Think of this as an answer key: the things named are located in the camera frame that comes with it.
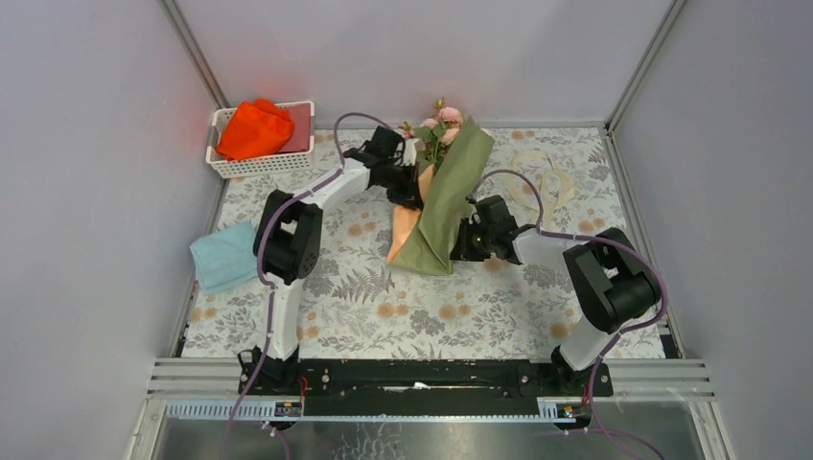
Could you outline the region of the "orange wrapping paper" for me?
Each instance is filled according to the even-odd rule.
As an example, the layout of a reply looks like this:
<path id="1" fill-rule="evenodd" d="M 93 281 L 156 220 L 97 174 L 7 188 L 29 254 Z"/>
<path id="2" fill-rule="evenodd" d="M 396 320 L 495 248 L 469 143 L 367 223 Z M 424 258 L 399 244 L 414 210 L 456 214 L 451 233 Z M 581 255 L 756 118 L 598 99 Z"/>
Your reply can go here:
<path id="1" fill-rule="evenodd" d="M 435 176 L 435 166 L 429 165 L 424 168 L 417 177 L 419 197 L 426 200 L 429 197 L 431 184 Z M 386 261 L 394 264 L 394 259 L 407 242 L 408 237 L 419 222 L 422 211 L 418 208 L 409 208 L 398 205 L 394 208 L 392 219 L 392 244 Z"/>

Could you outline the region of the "olive green wrapping paper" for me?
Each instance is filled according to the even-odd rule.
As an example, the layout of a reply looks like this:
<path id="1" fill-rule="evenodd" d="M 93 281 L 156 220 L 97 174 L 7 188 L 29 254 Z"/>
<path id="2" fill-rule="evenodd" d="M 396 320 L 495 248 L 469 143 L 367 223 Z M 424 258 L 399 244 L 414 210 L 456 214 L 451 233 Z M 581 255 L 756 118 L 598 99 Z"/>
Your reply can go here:
<path id="1" fill-rule="evenodd" d="M 494 144 L 495 139 L 474 119 L 466 120 L 435 173 L 418 224 L 392 266 L 428 276 L 453 274 L 450 252 L 460 221 L 473 211 L 466 196 L 482 177 Z"/>

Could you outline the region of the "pink fake flower bunch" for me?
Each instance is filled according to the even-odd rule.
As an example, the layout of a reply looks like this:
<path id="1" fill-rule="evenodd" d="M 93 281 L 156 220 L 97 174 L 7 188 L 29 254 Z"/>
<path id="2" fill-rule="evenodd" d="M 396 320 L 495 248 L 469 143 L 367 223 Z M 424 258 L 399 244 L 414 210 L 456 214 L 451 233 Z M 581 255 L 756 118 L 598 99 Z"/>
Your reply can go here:
<path id="1" fill-rule="evenodd" d="M 405 139 L 417 139 L 423 146 L 418 156 L 438 170 L 449 152 L 453 142 L 465 124 L 464 113 L 446 103 L 444 98 L 433 104 L 434 114 L 417 126 L 403 122 L 398 126 Z"/>

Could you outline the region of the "cream ribbon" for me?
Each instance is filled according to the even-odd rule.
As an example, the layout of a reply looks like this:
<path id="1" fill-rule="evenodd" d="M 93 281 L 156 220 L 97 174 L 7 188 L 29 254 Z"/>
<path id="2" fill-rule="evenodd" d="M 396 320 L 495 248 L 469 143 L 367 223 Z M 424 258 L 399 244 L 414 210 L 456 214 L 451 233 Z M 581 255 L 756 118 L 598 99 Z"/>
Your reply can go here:
<path id="1" fill-rule="evenodd" d="M 547 231 L 555 231 L 556 212 L 563 210 L 575 198 L 574 177 L 541 149 L 516 150 L 508 169 L 522 174 L 530 181 L 527 184 L 512 174 L 502 178 L 513 201 L 526 209 L 539 212 L 534 195 L 536 191 L 543 206 L 542 226 Z"/>

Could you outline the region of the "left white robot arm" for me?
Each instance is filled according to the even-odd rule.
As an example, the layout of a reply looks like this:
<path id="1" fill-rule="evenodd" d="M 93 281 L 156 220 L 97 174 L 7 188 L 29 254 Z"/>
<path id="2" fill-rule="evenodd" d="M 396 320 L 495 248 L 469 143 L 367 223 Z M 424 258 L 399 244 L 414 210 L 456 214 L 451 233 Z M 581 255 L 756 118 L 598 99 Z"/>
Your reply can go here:
<path id="1" fill-rule="evenodd" d="M 385 189 L 396 203 L 420 204 L 418 144 L 417 139 L 405 139 L 379 126 L 371 139 L 345 151 L 339 166 L 315 183 L 293 193 L 275 190 L 267 196 L 254 253 L 259 279 L 270 287 L 267 329 L 259 347 L 271 358 L 260 379 L 273 393 L 287 393 L 297 381 L 298 371 L 287 359 L 299 346 L 299 304 L 304 281 L 320 255 L 324 216 L 371 187 Z"/>

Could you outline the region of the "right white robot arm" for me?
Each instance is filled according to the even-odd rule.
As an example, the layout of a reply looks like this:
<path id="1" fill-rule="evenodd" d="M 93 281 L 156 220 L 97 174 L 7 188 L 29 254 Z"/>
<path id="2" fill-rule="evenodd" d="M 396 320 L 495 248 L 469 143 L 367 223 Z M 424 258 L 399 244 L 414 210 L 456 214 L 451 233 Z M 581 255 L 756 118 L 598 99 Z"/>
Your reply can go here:
<path id="1" fill-rule="evenodd" d="M 482 262 L 492 256 L 513 265 L 545 266 L 565 271 L 582 317 L 575 331 L 552 353 L 552 386 L 572 395 L 588 381 L 587 369 L 603 358 L 622 334 L 656 305 L 667 305 L 665 283 L 655 267 L 634 248 L 626 234 L 611 227 L 597 236 L 551 232 L 520 226 L 502 197 L 475 205 L 459 222 L 450 257 Z"/>

